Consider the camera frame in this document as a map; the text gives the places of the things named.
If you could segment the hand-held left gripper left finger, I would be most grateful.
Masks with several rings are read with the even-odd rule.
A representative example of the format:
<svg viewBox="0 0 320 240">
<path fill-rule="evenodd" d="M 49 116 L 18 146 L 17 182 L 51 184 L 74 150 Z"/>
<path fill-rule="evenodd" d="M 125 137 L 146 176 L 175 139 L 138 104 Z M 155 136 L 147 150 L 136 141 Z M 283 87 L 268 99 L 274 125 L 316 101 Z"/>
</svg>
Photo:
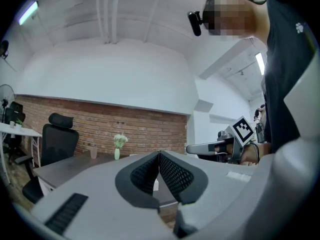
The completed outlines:
<svg viewBox="0 0 320 240">
<path fill-rule="evenodd" d="M 67 240 L 176 240 L 153 197 L 158 153 L 92 166 L 43 197 L 32 215 Z"/>
</svg>

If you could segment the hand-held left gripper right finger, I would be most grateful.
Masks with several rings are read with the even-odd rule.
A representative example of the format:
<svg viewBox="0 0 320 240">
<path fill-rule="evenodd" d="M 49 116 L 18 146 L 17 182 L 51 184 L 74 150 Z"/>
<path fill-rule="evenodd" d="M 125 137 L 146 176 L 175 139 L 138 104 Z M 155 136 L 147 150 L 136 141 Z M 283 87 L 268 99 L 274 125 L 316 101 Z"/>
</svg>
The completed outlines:
<svg viewBox="0 0 320 240">
<path fill-rule="evenodd" d="M 255 165 L 207 161 L 159 153 L 159 173 L 178 202 L 173 232 L 186 237 L 217 218 L 250 181 Z"/>
</svg>

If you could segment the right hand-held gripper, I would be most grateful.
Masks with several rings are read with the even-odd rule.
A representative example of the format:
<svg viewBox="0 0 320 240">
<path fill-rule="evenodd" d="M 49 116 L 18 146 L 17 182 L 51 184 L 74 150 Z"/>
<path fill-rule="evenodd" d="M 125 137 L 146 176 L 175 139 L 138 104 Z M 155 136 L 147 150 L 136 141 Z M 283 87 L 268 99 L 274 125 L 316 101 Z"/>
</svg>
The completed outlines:
<svg viewBox="0 0 320 240">
<path fill-rule="evenodd" d="M 214 156 L 226 154 L 227 163 L 240 163 L 244 148 L 254 136 L 254 130 L 242 116 L 232 122 L 225 130 L 218 133 L 217 141 L 203 144 L 192 144 L 186 147 L 188 154 Z M 232 145 L 232 154 L 228 154 L 227 146 Z"/>
</svg>

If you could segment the person's right forearm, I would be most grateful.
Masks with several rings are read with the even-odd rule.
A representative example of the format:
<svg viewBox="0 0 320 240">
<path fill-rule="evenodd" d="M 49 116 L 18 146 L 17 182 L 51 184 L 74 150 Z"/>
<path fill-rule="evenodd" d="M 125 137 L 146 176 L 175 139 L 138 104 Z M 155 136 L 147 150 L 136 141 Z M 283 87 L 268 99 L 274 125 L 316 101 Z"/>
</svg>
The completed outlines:
<svg viewBox="0 0 320 240">
<path fill-rule="evenodd" d="M 257 165 L 263 156 L 271 153 L 271 143 L 250 143 L 244 147 L 240 164 L 245 166 Z"/>
</svg>

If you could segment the dark grey table white legs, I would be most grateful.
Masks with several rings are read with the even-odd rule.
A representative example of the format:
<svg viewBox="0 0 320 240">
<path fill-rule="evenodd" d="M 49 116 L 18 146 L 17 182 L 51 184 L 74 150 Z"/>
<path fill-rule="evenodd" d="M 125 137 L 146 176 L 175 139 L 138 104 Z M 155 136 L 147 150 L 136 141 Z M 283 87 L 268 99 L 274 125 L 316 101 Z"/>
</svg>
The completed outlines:
<svg viewBox="0 0 320 240">
<path fill-rule="evenodd" d="M 42 194 L 46 196 L 82 171 L 99 164 L 113 162 L 114 160 L 113 155 L 104 153 L 98 153 L 96 159 L 91 159 L 90 153 L 86 151 L 82 154 L 35 168 L 33 172 L 38 177 L 37 182 L 40 185 Z M 153 197 L 159 200 L 160 207 L 165 208 L 176 205 L 178 202 L 172 196 L 162 176 L 159 174 L 156 179 L 159 182 L 159 189 L 153 192 Z"/>
</svg>

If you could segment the green vase white flowers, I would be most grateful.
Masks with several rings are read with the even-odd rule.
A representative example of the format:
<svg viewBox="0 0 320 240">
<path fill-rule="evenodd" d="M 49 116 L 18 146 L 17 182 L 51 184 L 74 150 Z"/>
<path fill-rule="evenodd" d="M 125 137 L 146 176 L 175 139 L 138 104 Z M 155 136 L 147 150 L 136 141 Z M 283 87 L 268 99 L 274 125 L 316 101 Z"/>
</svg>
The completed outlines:
<svg viewBox="0 0 320 240">
<path fill-rule="evenodd" d="M 120 159 L 120 150 L 123 148 L 125 143 L 128 142 L 128 138 L 124 134 L 116 134 L 113 138 L 114 140 L 114 159 L 119 160 Z"/>
</svg>

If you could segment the black office chair with headrest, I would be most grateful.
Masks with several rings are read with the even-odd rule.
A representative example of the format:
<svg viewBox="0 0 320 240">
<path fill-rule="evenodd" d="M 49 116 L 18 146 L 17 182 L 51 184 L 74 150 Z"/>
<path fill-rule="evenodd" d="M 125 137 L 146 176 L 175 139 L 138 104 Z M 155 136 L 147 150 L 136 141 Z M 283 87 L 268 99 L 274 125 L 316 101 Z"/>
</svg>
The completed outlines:
<svg viewBox="0 0 320 240">
<path fill-rule="evenodd" d="M 26 115 L 23 113 L 23 106 L 12 102 L 11 106 L 13 105 L 13 108 L 7 107 L 5 109 L 4 113 L 4 123 L 9 125 L 10 122 L 16 123 L 17 121 L 24 122 Z M 10 135 L 7 134 L 4 143 L 8 145 L 7 148 L 4 149 L 5 153 L 8 153 L 8 159 L 10 160 L 12 155 L 16 152 L 19 152 L 20 148 L 19 145 L 21 144 L 22 136 L 21 135 Z"/>
<path fill-rule="evenodd" d="M 79 140 L 79 133 L 72 129 L 73 118 L 52 113 L 48 123 L 42 128 L 42 145 L 40 165 L 47 166 L 74 155 Z M 33 175 L 30 162 L 31 155 L 22 156 L 15 160 L 17 165 L 24 165 L 30 180 L 22 188 L 22 194 L 31 203 L 36 204 L 43 196 L 39 177 Z"/>
</svg>

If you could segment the ceiling tube light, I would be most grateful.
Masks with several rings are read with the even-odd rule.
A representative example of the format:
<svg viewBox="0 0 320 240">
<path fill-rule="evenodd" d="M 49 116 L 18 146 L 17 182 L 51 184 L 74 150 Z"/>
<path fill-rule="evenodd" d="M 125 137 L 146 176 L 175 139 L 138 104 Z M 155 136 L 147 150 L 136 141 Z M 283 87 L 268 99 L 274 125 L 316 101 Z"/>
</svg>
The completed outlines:
<svg viewBox="0 0 320 240">
<path fill-rule="evenodd" d="M 261 52 L 257 53 L 255 55 L 255 59 L 257 61 L 260 73 L 263 76 L 265 74 L 265 63 L 264 63 L 264 59 L 263 59 L 262 53 Z"/>
<path fill-rule="evenodd" d="M 31 17 L 39 8 L 38 2 L 33 1 L 25 10 L 24 12 L 19 16 L 18 18 L 18 24 L 22 26 L 25 21 Z"/>
</svg>

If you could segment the person's own body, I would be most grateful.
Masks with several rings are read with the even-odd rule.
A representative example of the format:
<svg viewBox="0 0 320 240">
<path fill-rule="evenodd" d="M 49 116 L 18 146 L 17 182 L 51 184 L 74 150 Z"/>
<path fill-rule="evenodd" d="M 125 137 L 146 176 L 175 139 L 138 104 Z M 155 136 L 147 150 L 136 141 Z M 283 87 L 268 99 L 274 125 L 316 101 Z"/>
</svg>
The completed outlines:
<svg viewBox="0 0 320 240">
<path fill-rule="evenodd" d="M 267 48 L 262 89 L 265 154 L 275 153 L 300 134 L 285 96 L 303 75 L 318 47 L 304 9 L 314 0 L 206 0 L 204 27 L 213 36 L 255 38 Z"/>
</svg>

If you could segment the standing fan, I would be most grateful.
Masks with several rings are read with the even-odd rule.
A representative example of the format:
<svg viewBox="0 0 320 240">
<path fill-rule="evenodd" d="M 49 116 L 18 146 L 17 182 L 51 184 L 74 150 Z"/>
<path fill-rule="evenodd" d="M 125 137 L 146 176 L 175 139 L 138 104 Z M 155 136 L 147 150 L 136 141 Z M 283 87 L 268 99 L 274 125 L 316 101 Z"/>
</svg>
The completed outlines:
<svg viewBox="0 0 320 240">
<path fill-rule="evenodd" d="M 4 122 L 5 110 L 16 99 L 13 88 L 8 84 L 0 85 L 0 122 Z"/>
</svg>

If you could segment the white ceiling pipe bundle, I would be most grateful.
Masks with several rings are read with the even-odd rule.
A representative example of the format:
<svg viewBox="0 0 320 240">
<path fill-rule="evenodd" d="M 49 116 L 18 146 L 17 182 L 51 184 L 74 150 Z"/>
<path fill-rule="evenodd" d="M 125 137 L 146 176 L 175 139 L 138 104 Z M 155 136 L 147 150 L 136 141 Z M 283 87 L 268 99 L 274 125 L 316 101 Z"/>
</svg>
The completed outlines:
<svg viewBox="0 0 320 240">
<path fill-rule="evenodd" d="M 119 0 L 95 0 L 99 35 L 103 44 L 117 43 Z"/>
</svg>

